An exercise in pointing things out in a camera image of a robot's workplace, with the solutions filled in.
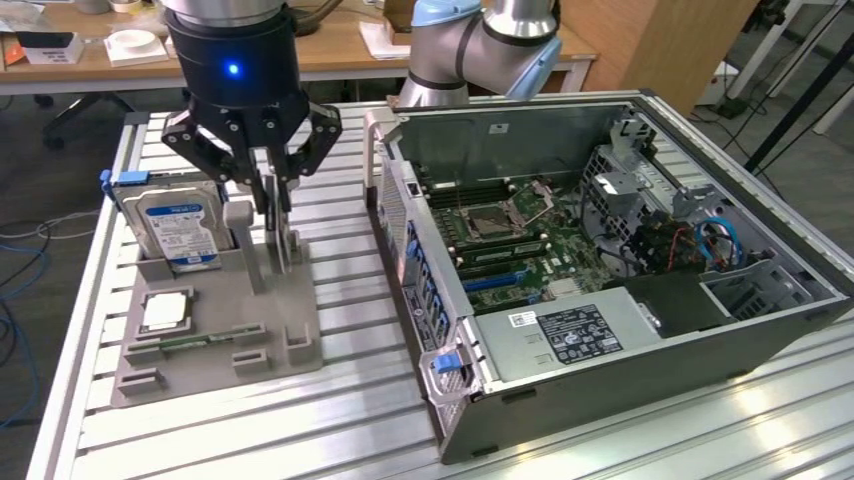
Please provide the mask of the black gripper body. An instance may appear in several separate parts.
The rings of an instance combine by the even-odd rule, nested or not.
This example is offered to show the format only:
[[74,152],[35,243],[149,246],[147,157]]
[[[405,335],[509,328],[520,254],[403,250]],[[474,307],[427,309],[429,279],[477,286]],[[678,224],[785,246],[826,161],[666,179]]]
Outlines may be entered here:
[[287,7],[169,7],[165,20],[201,130],[221,141],[241,124],[246,146],[266,148],[265,111],[303,112],[295,47],[297,19]]

